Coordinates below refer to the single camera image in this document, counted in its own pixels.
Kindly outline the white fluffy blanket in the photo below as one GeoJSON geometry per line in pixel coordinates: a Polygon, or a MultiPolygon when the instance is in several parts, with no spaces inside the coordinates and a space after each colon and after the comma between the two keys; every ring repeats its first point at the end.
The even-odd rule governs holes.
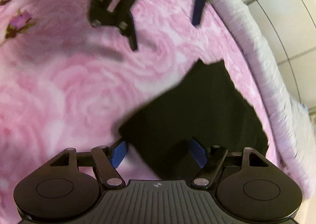
{"type": "Polygon", "coordinates": [[[287,90],[266,38],[242,0],[212,0],[213,7],[242,50],[257,83],[282,169],[303,197],[315,194],[315,136],[306,108],[287,90]]]}

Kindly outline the white wardrobe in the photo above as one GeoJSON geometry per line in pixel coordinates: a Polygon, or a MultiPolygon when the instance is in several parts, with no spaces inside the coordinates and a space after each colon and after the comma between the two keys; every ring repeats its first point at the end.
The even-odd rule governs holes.
{"type": "Polygon", "coordinates": [[[315,112],[315,0],[242,0],[274,54],[287,89],[315,112]]]}

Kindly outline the black garment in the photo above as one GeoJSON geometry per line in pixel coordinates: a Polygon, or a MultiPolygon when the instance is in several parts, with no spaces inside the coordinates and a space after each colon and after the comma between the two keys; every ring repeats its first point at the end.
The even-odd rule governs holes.
{"type": "Polygon", "coordinates": [[[198,60],[178,86],[140,109],[119,133],[164,180],[189,180],[199,172],[191,139],[205,149],[252,147],[262,155],[268,149],[254,108],[235,88],[223,60],[198,60]]]}

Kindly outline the pink floral blanket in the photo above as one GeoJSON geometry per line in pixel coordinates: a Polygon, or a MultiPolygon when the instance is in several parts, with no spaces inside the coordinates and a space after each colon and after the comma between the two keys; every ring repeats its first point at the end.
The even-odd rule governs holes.
{"type": "Polygon", "coordinates": [[[176,85],[198,59],[223,59],[254,108],[278,163],[271,125],[254,78],[230,32],[209,5],[190,22],[193,0],[137,0],[139,49],[114,27],[93,28],[89,0],[8,0],[1,35],[19,12],[35,20],[1,38],[1,223],[20,220],[16,184],[65,148],[112,144],[120,120],[176,85]]]}

